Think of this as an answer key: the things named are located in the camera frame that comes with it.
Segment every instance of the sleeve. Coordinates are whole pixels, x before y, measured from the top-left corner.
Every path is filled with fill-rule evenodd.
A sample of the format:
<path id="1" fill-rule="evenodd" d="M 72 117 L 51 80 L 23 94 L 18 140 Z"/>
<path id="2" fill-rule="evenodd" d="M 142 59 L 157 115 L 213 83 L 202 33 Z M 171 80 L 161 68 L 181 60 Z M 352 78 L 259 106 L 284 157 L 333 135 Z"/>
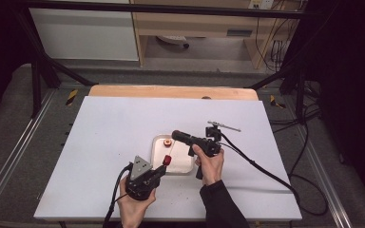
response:
<path id="1" fill-rule="evenodd" d="M 233 202 L 222 180 L 209 186 L 203 186 L 200 191 L 206 208 L 206 226 L 212 228 L 243 228 L 249 227 L 247 220 L 239 207 Z"/>

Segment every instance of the white tabletop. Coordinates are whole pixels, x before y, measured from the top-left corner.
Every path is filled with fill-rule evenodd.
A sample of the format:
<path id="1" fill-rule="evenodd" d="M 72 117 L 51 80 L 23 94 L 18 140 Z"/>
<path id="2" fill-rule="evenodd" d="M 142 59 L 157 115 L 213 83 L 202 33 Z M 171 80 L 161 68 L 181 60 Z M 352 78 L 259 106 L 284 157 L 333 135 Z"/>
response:
<path id="1" fill-rule="evenodd" d="M 119 173 L 136 155 L 150 161 L 156 136 L 178 129 L 204 137 L 208 121 L 240 128 L 241 132 L 221 131 L 250 159 L 288 182 L 262 102 L 85 97 L 34 216 L 103 220 Z M 286 187 L 233 150 L 224 150 L 222 178 L 247 219 L 301 219 L 294 195 Z M 197 167 L 189 175 L 162 177 L 157 199 L 144 219 L 204 219 L 202 182 L 195 178 L 196 172 Z M 119 217 L 117 206 L 112 217 Z"/>

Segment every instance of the wooden edge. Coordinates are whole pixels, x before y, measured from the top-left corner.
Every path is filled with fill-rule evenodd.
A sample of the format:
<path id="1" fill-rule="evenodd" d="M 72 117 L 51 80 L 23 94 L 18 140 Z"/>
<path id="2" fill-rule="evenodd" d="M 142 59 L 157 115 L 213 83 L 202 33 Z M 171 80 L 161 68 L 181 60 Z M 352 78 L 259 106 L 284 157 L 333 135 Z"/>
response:
<path id="1" fill-rule="evenodd" d="M 161 85 L 95 85 L 88 96 L 98 97 L 152 97 L 152 98 L 193 98 L 209 97 L 217 100 L 257 101 L 254 89 L 230 87 L 191 87 Z"/>

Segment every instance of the human hand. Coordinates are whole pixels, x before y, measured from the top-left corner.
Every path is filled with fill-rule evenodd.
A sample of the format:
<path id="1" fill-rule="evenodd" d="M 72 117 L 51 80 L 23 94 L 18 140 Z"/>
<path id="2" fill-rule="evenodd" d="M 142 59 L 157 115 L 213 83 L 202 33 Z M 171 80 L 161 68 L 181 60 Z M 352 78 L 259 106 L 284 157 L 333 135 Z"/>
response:
<path id="1" fill-rule="evenodd" d="M 221 149 L 221 152 L 214 157 L 207 157 L 203 150 L 196 144 L 192 145 L 192 149 L 195 154 L 198 155 L 195 160 L 195 164 L 197 166 L 202 166 L 202 183 L 205 185 L 210 185 L 214 182 L 221 180 L 221 169 L 223 168 L 224 162 L 224 150 Z"/>
<path id="2" fill-rule="evenodd" d="M 120 196 L 126 194 L 125 190 L 126 177 L 120 181 Z M 147 200 L 138 201 L 130 196 L 124 196 L 118 199 L 118 207 L 120 208 L 121 223 L 124 228 L 137 228 L 144 218 L 147 207 L 156 200 L 156 189 L 153 189 Z"/>

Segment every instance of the gray floor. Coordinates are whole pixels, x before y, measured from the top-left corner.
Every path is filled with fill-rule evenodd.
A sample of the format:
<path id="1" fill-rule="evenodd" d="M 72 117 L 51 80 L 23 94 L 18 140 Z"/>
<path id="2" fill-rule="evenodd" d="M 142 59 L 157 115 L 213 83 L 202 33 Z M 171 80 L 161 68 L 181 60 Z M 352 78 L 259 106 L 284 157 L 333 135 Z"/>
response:
<path id="1" fill-rule="evenodd" d="M 112 66 L 106 69 L 78 67 L 75 71 L 90 80 L 103 84 L 241 87 L 249 86 L 265 77 L 265 68 L 251 70 L 251 74 L 248 73 L 247 68 L 251 63 L 240 42 L 229 43 L 225 40 L 211 39 L 206 41 L 206 43 L 212 44 L 207 48 L 204 47 L 204 42 L 204 38 L 192 39 L 190 48 L 181 50 L 182 47 L 165 45 L 156 39 L 151 39 L 144 67 Z M 67 140 L 66 132 L 71 129 L 69 124 L 73 123 L 83 97 L 89 91 L 88 87 L 78 85 L 79 92 L 74 103 L 66 106 L 67 96 L 75 84 L 69 78 L 64 76 L 62 78 L 65 81 L 64 86 L 55 92 L 43 121 L 0 196 L 1 227 L 50 227 L 51 225 L 59 227 L 57 224 L 33 218 L 33 213 L 38 204 L 37 198 L 44 192 L 50 174 L 61 154 L 61 144 Z M 291 119 L 287 108 L 269 104 L 271 91 L 275 93 L 277 99 L 283 101 L 273 89 L 278 85 L 279 81 L 269 85 L 270 90 L 261 90 L 259 98 L 264 101 L 269 119 Z M 19 68 L 13 74 L 10 87 L 0 104 L 0 168 L 4 165 L 11 149 L 16 145 L 29 122 L 31 102 L 29 69 Z M 365 189 L 354 168 L 339 163 L 335 144 L 332 142 L 323 120 L 310 121 L 309 129 L 316 152 L 329 173 L 351 223 L 354 227 L 365 227 Z M 276 133 L 275 137 L 285 168 L 289 171 L 303 141 L 295 127 Z M 296 173 L 317 182 L 314 171 L 305 156 L 301 159 Z M 322 209 L 322 198 L 314 188 L 299 180 L 293 180 L 292 184 L 300 193 L 302 206 L 312 211 Z M 302 221 L 293 223 L 295 227 L 336 227 L 330 213 L 323 217 L 314 217 L 306 213 L 302 213 L 302 215 Z M 281 222 L 262 224 L 267 227 L 288 226 L 288 223 Z"/>

